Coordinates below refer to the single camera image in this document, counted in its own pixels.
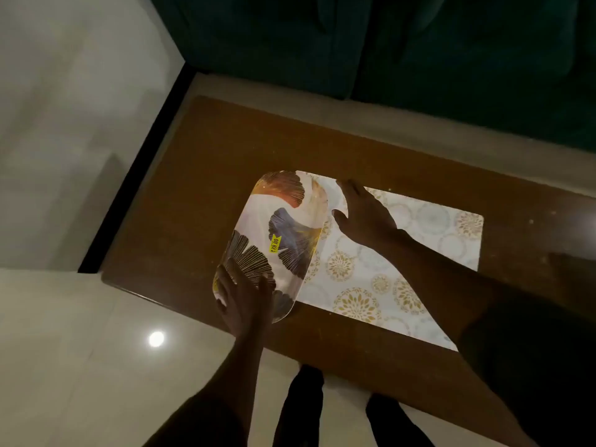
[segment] wooden table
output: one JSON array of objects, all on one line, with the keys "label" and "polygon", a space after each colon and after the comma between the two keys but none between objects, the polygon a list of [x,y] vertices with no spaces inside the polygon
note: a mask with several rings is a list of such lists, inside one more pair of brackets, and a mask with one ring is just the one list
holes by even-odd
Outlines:
[{"label": "wooden table", "polygon": [[[481,273],[555,300],[567,294],[551,254],[596,257],[590,198],[198,97],[127,215],[104,282],[225,329],[213,274],[254,183],[284,169],[482,214]],[[456,352],[300,303],[267,347],[507,445],[533,445]]]}]

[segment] hand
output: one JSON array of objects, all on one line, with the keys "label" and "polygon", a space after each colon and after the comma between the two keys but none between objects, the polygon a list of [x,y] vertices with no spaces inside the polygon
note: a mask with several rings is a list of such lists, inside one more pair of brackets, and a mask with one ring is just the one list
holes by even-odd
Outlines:
[{"label": "hand", "polygon": [[352,179],[337,180],[347,201],[349,218],[333,210],[339,229],[350,240],[377,249],[397,232],[395,221],[383,204]]},{"label": "hand", "polygon": [[234,259],[227,265],[229,274],[223,265],[218,266],[218,290],[225,304],[217,300],[217,305],[230,332],[240,337],[252,329],[267,329],[273,319],[273,290],[267,278],[261,276],[257,288]]}]

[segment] leg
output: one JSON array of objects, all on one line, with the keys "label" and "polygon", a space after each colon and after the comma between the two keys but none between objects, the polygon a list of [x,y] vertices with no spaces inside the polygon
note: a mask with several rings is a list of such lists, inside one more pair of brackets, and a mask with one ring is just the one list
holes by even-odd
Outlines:
[{"label": "leg", "polygon": [[275,429],[273,447],[317,447],[323,408],[323,373],[303,365],[290,384]]},{"label": "leg", "polygon": [[397,400],[372,394],[367,417],[378,447],[434,447],[420,428],[413,424]]}]

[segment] yellow price tag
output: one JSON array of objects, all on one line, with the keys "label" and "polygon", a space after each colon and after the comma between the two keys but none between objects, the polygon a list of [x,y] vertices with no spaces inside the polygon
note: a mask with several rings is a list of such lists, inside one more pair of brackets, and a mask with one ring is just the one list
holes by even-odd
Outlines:
[{"label": "yellow price tag", "polygon": [[271,239],[271,245],[269,246],[269,252],[273,254],[277,254],[277,250],[279,249],[279,243],[281,243],[281,235],[276,237],[274,233],[272,233],[273,238]]}]

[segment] green sofa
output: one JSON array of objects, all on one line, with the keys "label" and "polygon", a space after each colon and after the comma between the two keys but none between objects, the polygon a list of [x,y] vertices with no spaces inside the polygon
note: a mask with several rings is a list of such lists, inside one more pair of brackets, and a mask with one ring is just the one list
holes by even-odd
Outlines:
[{"label": "green sofa", "polygon": [[186,61],[596,151],[596,0],[153,0]]}]

